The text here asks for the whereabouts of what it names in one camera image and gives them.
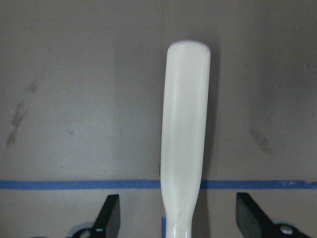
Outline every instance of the plastic utensil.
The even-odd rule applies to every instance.
[[[161,144],[166,238],[190,238],[200,188],[210,50],[196,41],[168,48]]]

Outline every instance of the white plastic handle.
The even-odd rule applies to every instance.
[[[166,238],[190,238],[202,176],[210,50],[180,41],[167,52],[161,145]]]

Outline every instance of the dirt mark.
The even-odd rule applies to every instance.
[[[253,127],[250,128],[249,134],[251,135],[253,140],[259,145],[261,151],[268,153],[268,154],[273,153],[273,151],[269,145],[269,141],[268,141],[268,139],[266,139],[266,137],[264,135],[259,133]]]

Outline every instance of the smudge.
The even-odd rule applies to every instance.
[[[38,16],[34,17],[31,21],[31,24],[29,26],[29,31],[35,32],[40,30],[40,24],[39,24],[40,18]]]
[[[254,128],[251,128],[249,133],[251,137],[254,139],[254,141],[259,145],[261,151],[272,154],[272,149],[264,135],[260,134]]]
[[[302,71],[302,75],[306,72],[306,70],[307,70],[308,68],[309,68],[309,63],[304,66],[303,71]]]
[[[31,82],[29,85],[27,85],[25,88],[24,88],[24,92],[26,93],[35,93],[36,90],[38,90],[39,88],[39,84],[36,80],[34,80],[33,82]]]
[[[15,143],[17,130],[10,133],[8,138],[6,139],[6,148],[8,149],[11,145]]]
[[[17,129],[20,126],[26,114],[27,114],[27,111],[21,114],[20,110],[16,110],[14,116],[11,119],[11,125]]]

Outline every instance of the blue tape line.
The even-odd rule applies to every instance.
[[[317,182],[301,180],[203,180],[201,189],[317,189]],[[0,180],[0,189],[160,189],[159,180],[13,181]]]
[[[166,236],[166,217],[162,217],[162,238]]]

